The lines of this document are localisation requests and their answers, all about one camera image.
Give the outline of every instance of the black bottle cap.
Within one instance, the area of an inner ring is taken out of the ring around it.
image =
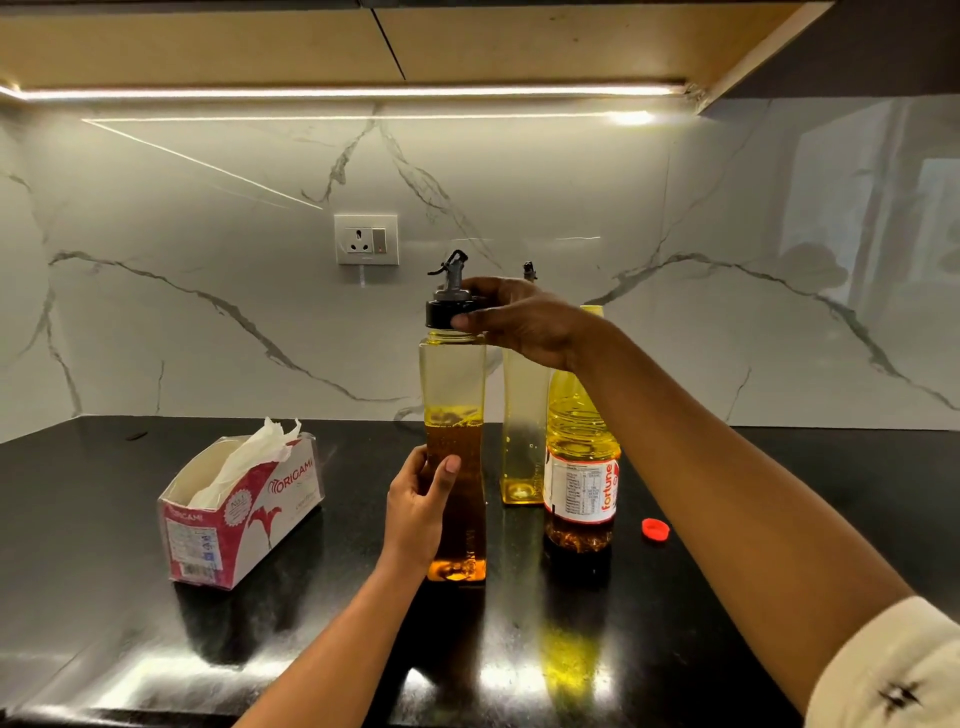
[[[427,328],[451,328],[450,320],[458,313],[470,313],[479,308],[486,308],[487,300],[479,296],[471,296],[465,301],[428,301],[426,302]]]

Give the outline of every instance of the tissue box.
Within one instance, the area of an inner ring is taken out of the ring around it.
[[[216,510],[185,503],[247,437],[222,437],[193,458],[157,502],[170,578],[232,589],[324,499],[317,441],[303,432],[282,463],[251,468]]]

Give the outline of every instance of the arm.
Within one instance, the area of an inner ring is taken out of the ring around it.
[[[417,478],[426,447],[414,449],[387,496],[383,551],[347,609],[284,670],[237,728],[356,728],[363,723],[396,633],[440,544],[446,498],[460,470],[451,455],[426,496]]]
[[[465,285],[505,305],[454,325],[577,375],[744,639],[804,712],[840,647],[910,588],[613,324],[524,281]]]

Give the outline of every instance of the black countertop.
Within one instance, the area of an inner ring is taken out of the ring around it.
[[[231,593],[166,579],[156,497],[254,420],[91,417],[0,445],[0,706],[10,725],[230,725],[347,604],[418,426],[307,422],[326,500]],[[960,617],[960,432],[742,428]],[[544,555],[542,512],[497,497],[486,587],[425,585],[368,720],[418,726],[799,726],[625,467],[609,563]]]

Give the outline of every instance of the socket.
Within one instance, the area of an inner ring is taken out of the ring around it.
[[[333,239],[341,265],[399,265],[396,215],[334,215]]]

